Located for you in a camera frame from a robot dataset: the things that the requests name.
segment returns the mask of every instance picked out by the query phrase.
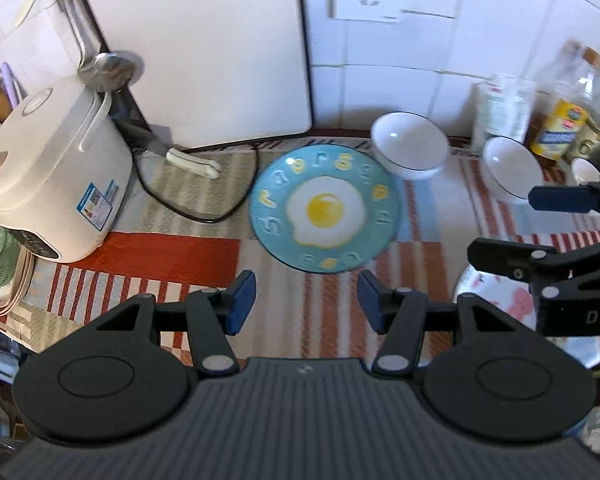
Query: ribbed gray surface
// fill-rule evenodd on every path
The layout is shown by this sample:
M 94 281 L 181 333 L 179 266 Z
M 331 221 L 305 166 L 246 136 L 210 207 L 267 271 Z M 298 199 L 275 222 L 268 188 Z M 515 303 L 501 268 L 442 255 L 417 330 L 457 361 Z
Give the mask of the ribbed gray surface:
M 515 449 L 473 442 L 435 421 L 407 384 L 375 380 L 357 360 L 254 358 L 238 376 L 202 383 L 173 420 L 135 441 L 85 450 L 36 440 L 3 474 L 11 480 L 593 480 L 600 463 L 574 440 Z

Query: fried egg design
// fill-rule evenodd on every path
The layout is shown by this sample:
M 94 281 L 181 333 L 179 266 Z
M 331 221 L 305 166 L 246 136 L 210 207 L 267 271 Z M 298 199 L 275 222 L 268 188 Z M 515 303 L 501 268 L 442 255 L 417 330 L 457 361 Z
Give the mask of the fried egg design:
M 366 220 L 365 202 L 349 182 L 319 176 L 303 182 L 286 200 L 296 242 L 331 249 L 349 242 Z

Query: rice cooker lid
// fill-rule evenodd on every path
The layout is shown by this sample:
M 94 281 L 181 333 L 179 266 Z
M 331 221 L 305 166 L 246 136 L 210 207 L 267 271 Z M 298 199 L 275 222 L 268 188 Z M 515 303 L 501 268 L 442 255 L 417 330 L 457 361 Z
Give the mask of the rice cooker lid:
M 77 76 L 21 102 L 0 127 L 0 195 L 14 186 L 37 189 L 84 122 L 96 94 Z

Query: white plate with pink flowers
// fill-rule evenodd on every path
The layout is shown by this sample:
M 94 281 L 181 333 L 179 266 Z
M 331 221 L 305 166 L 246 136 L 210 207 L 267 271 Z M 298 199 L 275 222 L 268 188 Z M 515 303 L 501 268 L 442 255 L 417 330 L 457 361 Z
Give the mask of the white plate with pink flowers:
M 477 294 L 531 330 L 536 329 L 534 300 L 526 283 L 478 272 L 472 266 L 468 266 L 458 280 L 454 301 L 459 294 L 465 292 Z M 600 337 L 548 337 L 547 339 L 587 368 L 600 363 Z

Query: qr code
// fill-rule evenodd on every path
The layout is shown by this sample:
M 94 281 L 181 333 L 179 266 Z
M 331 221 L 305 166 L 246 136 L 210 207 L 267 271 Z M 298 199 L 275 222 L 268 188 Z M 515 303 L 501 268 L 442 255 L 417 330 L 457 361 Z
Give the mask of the qr code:
M 89 197 L 89 202 L 91 202 L 93 205 L 98 205 L 98 202 L 100 202 L 100 199 L 102 198 L 102 195 L 100 194 L 100 192 L 93 188 L 93 192 L 91 192 L 91 196 Z

